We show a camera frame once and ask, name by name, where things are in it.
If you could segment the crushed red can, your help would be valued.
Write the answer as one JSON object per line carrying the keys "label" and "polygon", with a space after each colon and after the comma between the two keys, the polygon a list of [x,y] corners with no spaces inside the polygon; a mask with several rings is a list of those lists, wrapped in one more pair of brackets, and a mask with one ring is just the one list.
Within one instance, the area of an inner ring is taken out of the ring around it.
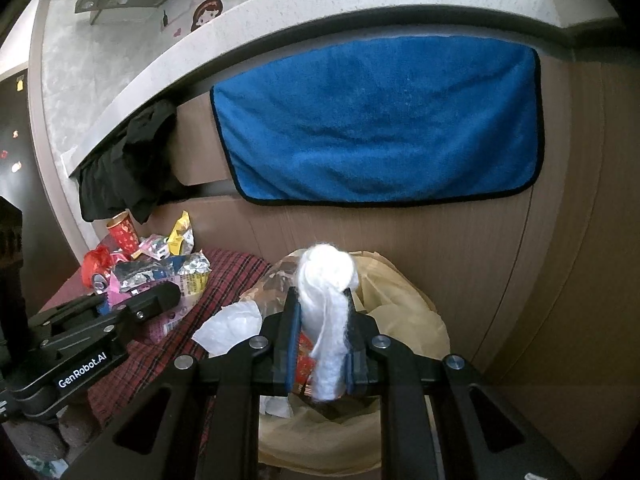
{"label": "crushed red can", "polygon": [[91,285],[93,290],[97,294],[105,294],[108,291],[108,286],[110,286],[110,277],[109,273],[95,273],[91,277]]}

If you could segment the red plastic bag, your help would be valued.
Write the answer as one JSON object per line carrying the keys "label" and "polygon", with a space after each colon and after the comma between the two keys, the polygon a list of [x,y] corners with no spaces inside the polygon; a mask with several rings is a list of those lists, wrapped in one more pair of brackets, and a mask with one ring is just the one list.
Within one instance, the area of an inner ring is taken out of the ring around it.
{"label": "red plastic bag", "polygon": [[128,257],[119,249],[111,250],[104,245],[90,250],[81,263],[81,281],[86,287],[93,286],[93,277],[101,275],[107,280],[117,263],[128,261]]}

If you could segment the black cloth on counter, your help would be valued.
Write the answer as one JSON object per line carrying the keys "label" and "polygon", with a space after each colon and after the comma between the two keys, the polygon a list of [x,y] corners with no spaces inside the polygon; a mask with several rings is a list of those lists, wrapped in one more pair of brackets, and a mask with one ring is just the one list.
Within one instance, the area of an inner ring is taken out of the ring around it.
{"label": "black cloth on counter", "polygon": [[155,207],[166,204],[181,183],[172,172],[168,143],[177,110],[161,100],[131,118],[116,143],[80,167],[81,218],[106,220],[129,211],[147,222]]}

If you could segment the girl wall sticker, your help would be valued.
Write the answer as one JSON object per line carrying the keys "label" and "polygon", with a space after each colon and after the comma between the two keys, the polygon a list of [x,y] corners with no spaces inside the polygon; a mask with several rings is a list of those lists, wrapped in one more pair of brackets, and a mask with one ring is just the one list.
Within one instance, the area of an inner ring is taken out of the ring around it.
{"label": "girl wall sticker", "polygon": [[224,10],[224,4],[221,0],[204,0],[193,12],[191,32],[202,27],[218,16]]}

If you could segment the white tissue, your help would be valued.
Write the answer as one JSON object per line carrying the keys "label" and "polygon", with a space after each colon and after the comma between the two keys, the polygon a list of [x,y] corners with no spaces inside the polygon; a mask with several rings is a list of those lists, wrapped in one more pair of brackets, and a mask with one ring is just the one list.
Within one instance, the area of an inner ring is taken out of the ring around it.
{"label": "white tissue", "polygon": [[236,344],[259,334],[262,314],[253,300],[222,307],[192,335],[210,358],[223,356]]}

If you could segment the white cotton wad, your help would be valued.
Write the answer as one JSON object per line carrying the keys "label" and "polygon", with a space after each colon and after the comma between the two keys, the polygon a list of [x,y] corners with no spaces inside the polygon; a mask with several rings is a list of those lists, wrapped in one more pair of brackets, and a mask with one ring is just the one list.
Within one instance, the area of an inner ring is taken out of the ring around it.
{"label": "white cotton wad", "polygon": [[358,285],[352,256],[330,244],[314,245],[299,259],[295,286],[302,330],[312,342],[310,396],[316,402],[332,402],[345,391],[348,296]]}

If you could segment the silver foil wrapper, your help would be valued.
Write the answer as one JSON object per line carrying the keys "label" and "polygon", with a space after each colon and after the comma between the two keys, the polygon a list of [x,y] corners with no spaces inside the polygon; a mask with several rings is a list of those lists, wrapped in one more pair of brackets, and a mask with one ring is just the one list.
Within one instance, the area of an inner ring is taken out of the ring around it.
{"label": "silver foil wrapper", "polygon": [[121,295],[132,296],[160,283],[171,282],[180,290],[177,306],[190,310],[203,295],[211,270],[210,262],[202,252],[160,260],[141,256],[114,266],[110,289]]}

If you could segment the blue microfiber towel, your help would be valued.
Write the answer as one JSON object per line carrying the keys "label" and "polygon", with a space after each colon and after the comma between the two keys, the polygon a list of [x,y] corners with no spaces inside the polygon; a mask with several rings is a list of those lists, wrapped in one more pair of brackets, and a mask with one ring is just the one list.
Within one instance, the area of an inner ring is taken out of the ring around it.
{"label": "blue microfiber towel", "polygon": [[240,195],[256,205],[412,207],[492,200],[544,163],[538,53],[471,36],[354,40],[209,92]]}

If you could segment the black refrigerator door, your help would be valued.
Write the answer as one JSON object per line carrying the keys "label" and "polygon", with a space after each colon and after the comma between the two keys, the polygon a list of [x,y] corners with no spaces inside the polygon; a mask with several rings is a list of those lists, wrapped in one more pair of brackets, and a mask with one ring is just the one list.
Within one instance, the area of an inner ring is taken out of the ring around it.
{"label": "black refrigerator door", "polygon": [[1,195],[23,214],[22,291],[27,312],[38,312],[77,270],[44,189],[32,140],[27,72],[1,81]]}

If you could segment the red paper cup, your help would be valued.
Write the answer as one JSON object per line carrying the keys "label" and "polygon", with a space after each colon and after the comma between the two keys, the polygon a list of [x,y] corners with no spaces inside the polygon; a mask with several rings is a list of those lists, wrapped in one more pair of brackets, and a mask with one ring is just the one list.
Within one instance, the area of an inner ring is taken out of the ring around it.
{"label": "red paper cup", "polygon": [[106,228],[124,254],[132,256],[138,250],[140,240],[128,211],[116,214],[108,220]]}

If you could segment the yellow foil wrapper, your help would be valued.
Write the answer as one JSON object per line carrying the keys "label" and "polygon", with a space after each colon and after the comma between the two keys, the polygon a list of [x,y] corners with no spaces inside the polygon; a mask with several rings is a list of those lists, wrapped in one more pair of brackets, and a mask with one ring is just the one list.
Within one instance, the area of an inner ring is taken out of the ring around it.
{"label": "yellow foil wrapper", "polygon": [[172,256],[190,255],[194,248],[194,234],[190,214],[184,210],[168,236],[167,247]]}

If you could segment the red plaid cloth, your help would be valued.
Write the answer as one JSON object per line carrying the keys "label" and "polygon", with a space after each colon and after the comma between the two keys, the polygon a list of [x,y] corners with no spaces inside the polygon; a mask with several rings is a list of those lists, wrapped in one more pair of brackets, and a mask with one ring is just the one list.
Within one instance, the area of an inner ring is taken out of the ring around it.
{"label": "red plaid cloth", "polygon": [[206,248],[212,266],[203,295],[191,311],[157,344],[130,342],[129,358],[101,378],[74,404],[63,408],[58,423],[105,427],[132,399],[148,386],[172,361],[182,354],[196,360],[206,351],[192,340],[193,333],[220,308],[240,299],[265,272],[270,263],[249,252]]}

